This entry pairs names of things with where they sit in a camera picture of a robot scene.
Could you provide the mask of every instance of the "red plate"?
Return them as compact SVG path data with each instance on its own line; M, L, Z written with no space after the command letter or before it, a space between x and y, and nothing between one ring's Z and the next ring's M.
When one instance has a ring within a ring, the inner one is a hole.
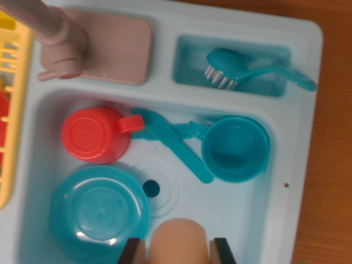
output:
M0 118L7 117L9 114L10 102L5 96L5 94L0 91ZM0 147L5 145L5 136L6 136L6 126L7 123L0 121ZM0 153L0 168L2 165L2 156L3 153Z

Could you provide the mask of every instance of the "mug handle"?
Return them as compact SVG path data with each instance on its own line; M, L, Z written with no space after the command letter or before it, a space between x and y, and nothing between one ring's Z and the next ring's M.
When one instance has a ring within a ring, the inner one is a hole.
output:
M117 133L133 133L145 128L143 118L140 114L124 117L116 121Z
M190 121L185 132L193 138L197 138L202 141L207 131L208 128L205 126L202 126L194 121Z

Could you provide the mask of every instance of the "teal bowl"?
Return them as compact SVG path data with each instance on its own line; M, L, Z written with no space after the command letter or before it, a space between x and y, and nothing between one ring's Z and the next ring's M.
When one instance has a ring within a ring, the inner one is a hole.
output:
M92 166L58 188L49 221L59 246L73 260L116 264L128 238L145 238L150 209L142 187L128 173Z
M218 179L240 183L263 172L270 155L265 129L246 117L228 117L216 122L202 138L202 157Z

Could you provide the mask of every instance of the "brush handle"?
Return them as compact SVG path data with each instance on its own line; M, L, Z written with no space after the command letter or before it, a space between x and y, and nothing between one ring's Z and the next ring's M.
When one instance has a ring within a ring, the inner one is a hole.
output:
M268 65L250 70L244 78L246 81L250 81L268 73L278 73L307 91L315 91L317 88L316 83L303 73L278 65Z

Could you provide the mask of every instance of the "brush bristles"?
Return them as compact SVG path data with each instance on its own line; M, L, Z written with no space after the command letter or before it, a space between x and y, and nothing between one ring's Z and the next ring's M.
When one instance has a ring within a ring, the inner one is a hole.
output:
M212 84L216 84L220 81L220 79L222 78L218 88L219 89L223 89L223 87L225 87L225 85L227 84L227 86L225 87L225 90L233 90L236 87L237 82L233 81L233 80L229 80L227 77L225 77L222 73L218 72L217 70L215 70L214 67L212 67L211 65L209 65L209 67L207 68L207 70L205 71L205 75L206 78L209 80L210 78L212 78Z

